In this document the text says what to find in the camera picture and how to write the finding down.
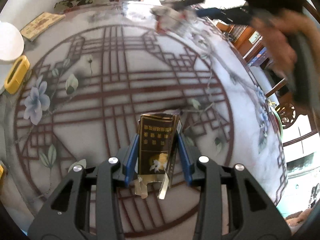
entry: metal screw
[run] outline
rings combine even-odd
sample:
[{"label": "metal screw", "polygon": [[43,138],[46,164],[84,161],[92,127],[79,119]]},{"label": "metal screw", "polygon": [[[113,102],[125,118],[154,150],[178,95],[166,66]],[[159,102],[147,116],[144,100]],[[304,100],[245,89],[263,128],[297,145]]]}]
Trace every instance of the metal screw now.
[{"label": "metal screw", "polygon": [[242,164],[236,164],[235,166],[237,171],[243,171],[244,170],[244,166]]},{"label": "metal screw", "polygon": [[73,167],[73,171],[78,172],[82,170],[82,166],[81,165],[76,165]]},{"label": "metal screw", "polygon": [[111,158],[109,158],[109,163],[111,163],[111,164],[115,164],[115,163],[117,163],[118,162],[118,158],[117,157],[111,157]]},{"label": "metal screw", "polygon": [[207,156],[200,156],[199,161],[201,163],[207,163],[209,161],[209,158]]}]

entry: hand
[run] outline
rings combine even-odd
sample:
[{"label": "hand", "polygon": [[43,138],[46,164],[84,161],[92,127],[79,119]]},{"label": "hand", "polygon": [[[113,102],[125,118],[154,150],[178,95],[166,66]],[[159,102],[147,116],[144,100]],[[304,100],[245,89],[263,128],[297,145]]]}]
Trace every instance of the hand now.
[{"label": "hand", "polygon": [[283,10],[279,17],[270,20],[270,25],[258,18],[252,20],[252,26],[263,36],[263,42],[274,59],[273,71],[281,77],[293,71],[297,55],[290,47],[286,34],[302,32],[311,46],[315,65],[320,68],[320,32],[307,16]]}]

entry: yellow tape roll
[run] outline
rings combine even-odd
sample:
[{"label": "yellow tape roll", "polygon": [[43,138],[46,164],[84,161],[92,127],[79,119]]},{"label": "yellow tape roll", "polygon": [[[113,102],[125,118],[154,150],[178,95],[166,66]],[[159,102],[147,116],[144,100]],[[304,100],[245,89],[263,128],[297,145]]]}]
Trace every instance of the yellow tape roll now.
[{"label": "yellow tape roll", "polygon": [[30,67],[30,63],[25,55],[22,55],[17,58],[7,78],[4,80],[4,88],[10,94],[13,95],[18,91],[29,67]]}]

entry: marble table surface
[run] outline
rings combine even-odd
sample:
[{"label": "marble table surface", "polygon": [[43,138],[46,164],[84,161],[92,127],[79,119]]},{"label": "marble table surface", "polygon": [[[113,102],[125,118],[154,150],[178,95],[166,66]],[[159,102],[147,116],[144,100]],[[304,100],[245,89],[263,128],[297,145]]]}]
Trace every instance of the marble table surface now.
[{"label": "marble table surface", "polygon": [[[220,165],[244,164],[274,204],[280,201],[287,184],[281,140],[242,57],[204,19],[188,25],[183,37],[155,33],[150,8],[71,8],[65,19],[26,42],[33,72],[16,96],[2,98],[0,153],[11,177],[3,190],[17,188],[32,214],[26,224],[74,162],[98,165],[129,145],[141,113],[169,109],[181,110],[183,129],[203,155]],[[184,183],[179,156],[164,200],[156,198],[158,188],[150,187],[145,200],[133,187],[118,191],[126,237],[192,239],[200,193]],[[1,200],[23,215],[10,196]]]}]

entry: flower painting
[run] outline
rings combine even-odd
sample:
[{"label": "flower painting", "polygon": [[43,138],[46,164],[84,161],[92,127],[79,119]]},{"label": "flower painting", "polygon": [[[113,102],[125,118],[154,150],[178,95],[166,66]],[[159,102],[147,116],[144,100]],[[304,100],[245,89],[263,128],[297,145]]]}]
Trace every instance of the flower painting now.
[{"label": "flower painting", "polygon": [[264,91],[259,86],[255,86],[255,89],[256,89],[256,95],[259,99],[260,104],[265,104],[267,98],[266,98],[266,95],[264,94]]},{"label": "flower painting", "polygon": [[24,100],[26,109],[23,118],[29,119],[34,125],[38,125],[42,118],[42,112],[49,109],[50,98],[45,94],[47,82],[42,81],[43,76],[39,76],[36,86],[31,88],[30,95]]},{"label": "flower painting", "polygon": [[260,106],[260,121],[261,121],[260,127],[262,128],[263,132],[266,133],[268,131],[270,121],[269,121],[267,111],[262,106]]}]

